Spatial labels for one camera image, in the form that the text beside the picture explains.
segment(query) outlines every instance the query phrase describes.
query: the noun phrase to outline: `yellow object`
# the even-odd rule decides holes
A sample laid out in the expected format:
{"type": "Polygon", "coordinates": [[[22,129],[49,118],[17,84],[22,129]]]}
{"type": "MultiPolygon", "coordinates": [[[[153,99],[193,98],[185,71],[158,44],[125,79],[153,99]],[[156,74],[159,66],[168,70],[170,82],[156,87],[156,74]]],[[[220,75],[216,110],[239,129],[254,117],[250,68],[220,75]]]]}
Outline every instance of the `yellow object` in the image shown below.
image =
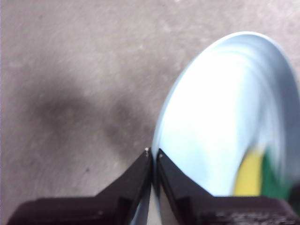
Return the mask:
{"type": "Polygon", "coordinates": [[[258,196],[262,187],[263,153],[251,149],[244,157],[237,174],[235,196],[258,196]]]}

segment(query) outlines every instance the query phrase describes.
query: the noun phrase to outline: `green object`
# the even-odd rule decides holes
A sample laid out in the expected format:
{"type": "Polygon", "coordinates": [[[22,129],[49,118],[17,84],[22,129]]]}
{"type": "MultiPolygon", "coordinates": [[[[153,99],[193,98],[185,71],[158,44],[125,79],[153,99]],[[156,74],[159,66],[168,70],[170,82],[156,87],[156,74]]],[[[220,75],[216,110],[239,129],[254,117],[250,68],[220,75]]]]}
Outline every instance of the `green object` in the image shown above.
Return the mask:
{"type": "Polygon", "coordinates": [[[262,159],[261,195],[288,200],[290,190],[291,184],[287,180],[279,180],[279,177],[275,174],[269,157],[269,151],[266,151],[262,159]]]}

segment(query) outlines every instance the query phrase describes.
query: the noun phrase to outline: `concrete floor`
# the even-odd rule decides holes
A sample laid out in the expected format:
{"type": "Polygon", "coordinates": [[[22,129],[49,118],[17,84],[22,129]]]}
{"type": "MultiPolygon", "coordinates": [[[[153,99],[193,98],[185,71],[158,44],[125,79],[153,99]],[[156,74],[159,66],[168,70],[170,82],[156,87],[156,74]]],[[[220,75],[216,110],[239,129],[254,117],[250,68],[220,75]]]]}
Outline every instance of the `concrete floor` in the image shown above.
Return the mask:
{"type": "Polygon", "coordinates": [[[214,40],[261,32],[299,73],[299,21],[298,0],[2,0],[2,224],[23,201],[94,195],[117,178],[214,40]]]}

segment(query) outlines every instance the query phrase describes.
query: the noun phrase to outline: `black jaw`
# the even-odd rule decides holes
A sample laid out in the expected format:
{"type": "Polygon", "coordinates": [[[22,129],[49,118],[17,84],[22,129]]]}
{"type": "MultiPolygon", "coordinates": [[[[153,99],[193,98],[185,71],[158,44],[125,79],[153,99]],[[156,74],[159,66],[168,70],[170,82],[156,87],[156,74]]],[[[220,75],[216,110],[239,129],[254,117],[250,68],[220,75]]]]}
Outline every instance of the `black jaw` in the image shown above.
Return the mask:
{"type": "Polygon", "coordinates": [[[187,177],[162,151],[157,155],[164,225],[299,225],[288,203],[268,197],[214,197],[187,177]]]}
{"type": "Polygon", "coordinates": [[[131,224],[146,224],[151,171],[147,151],[97,196],[26,202],[7,225],[128,225],[132,220],[131,224]]]}

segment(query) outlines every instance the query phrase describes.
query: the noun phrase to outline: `metal disc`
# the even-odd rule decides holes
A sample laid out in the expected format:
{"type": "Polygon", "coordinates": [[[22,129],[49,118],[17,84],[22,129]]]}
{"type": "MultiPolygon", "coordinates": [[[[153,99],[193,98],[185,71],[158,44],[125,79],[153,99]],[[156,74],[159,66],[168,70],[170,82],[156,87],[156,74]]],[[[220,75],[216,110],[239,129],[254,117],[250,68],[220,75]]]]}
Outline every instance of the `metal disc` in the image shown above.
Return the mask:
{"type": "Polygon", "coordinates": [[[162,149],[212,195],[232,195],[245,153],[271,149],[278,174],[300,180],[300,104],[293,71],[268,37],[238,32],[213,43],[182,72],[157,121],[162,149]]]}

